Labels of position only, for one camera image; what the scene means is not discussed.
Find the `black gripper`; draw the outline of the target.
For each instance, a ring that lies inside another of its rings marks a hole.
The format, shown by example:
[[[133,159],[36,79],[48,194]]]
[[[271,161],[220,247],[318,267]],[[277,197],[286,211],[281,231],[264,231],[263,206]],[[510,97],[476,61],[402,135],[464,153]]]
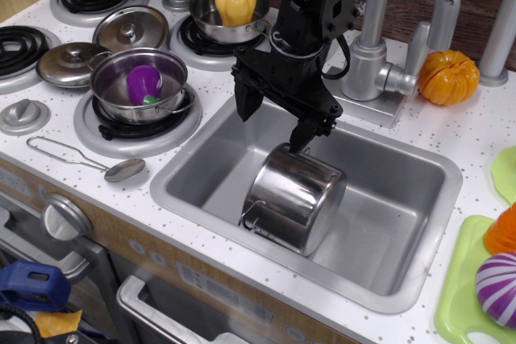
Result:
[[[239,46],[231,74],[235,80],[237,113],[246,122],[266,97],[298,118],[289,138],[297,154],[317,136],[329,135],[343,113],[323,83],[318,57],[288,57],[273,48],[263,52]]]

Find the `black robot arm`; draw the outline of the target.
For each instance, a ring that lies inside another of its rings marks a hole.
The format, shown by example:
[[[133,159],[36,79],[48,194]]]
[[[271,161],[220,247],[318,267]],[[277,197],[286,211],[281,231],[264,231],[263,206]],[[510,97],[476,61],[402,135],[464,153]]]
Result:
[[[350,70],[343,37],[359,11],[353,0],[280,0],[269,32],[269,52],[239,46],[232,68],[237,112],[247,121],[264,98],[297,117],[289,150],[302,151],[316,136],[331,134],[342,106],[324,85]]]

